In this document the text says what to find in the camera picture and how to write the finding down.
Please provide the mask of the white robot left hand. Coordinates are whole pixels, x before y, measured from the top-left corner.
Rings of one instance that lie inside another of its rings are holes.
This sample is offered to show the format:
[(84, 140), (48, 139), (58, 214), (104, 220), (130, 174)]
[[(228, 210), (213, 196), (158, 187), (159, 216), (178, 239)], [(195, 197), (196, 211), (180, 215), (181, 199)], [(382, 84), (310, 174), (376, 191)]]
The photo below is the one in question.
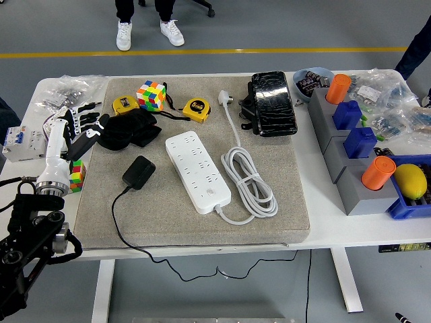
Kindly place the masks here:
[(83, 156), (104, 133), (110, 116), (94, 109), (97, 103), (79, 107), (62, 107), (43, 124), (48, 135), (46, 167), (38, 177), (36, 189), (42, 194), (69, 190), (71, 162)]

